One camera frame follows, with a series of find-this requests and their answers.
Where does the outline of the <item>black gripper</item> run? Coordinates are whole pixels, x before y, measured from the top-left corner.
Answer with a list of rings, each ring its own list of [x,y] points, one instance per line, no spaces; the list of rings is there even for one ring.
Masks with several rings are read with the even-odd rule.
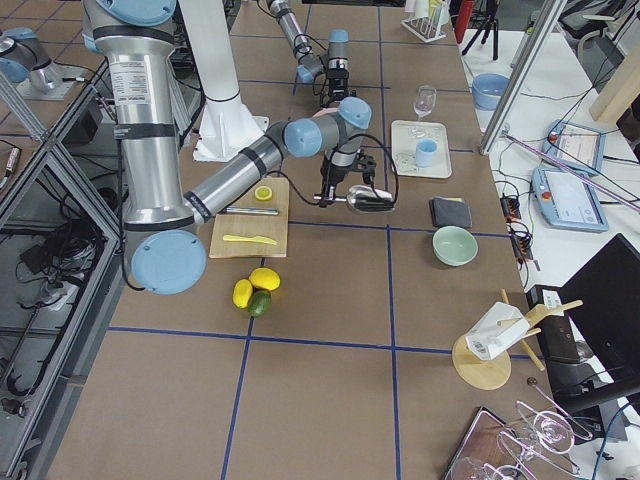
[[[325,74],[325,86],[320,93],[320,106],[328,108],[345,98],[356,97],[354,89],[349,88],[349,71],[346,68],[331,68]]]
[[[352,157],[350,165],[337,165],[333,160],[338,158],[336,150],[326,151],[320,169],[322,175],[322,185],[318,206],[326,208],[335,203],[336,188],[350,172],[360,173],[365,183],[365,195],[362,200],[364,210],[393,210],[393,195],[382,189],[375,187],[376,161],[371,155],[358,150]]]

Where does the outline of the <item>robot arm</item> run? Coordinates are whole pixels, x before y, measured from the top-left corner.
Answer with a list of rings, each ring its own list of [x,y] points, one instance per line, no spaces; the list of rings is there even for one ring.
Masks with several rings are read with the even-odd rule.
[[[345,29],[332,30],[324,46],[302,31],[288,1],[269,0],[266,12],[276,20],[291,47],[298,80],[311,86],[322,108],[357,95],[349,87],[349,34]]]
[[[363,175],[345,201],[357,212],[394,208],[374,186],[374,161],[361,149],[372,111],[346,96],[331,111],[292,122],[256,117],[241,99],[224,7],[219,1],[87,1],[86,46],[104,55],[117,113],[114,136],[129,182],[121,227],[132,245],[123,272],[150,292],[191,288],[207,255],[200,225],[247,193],[284,159],[322,154],[321,206],[337,201],[351,171]],[[205,99],[197,150],[222,168],[191,191],[181,187],[179,131],[171,101],[175,16],[186,28]]]

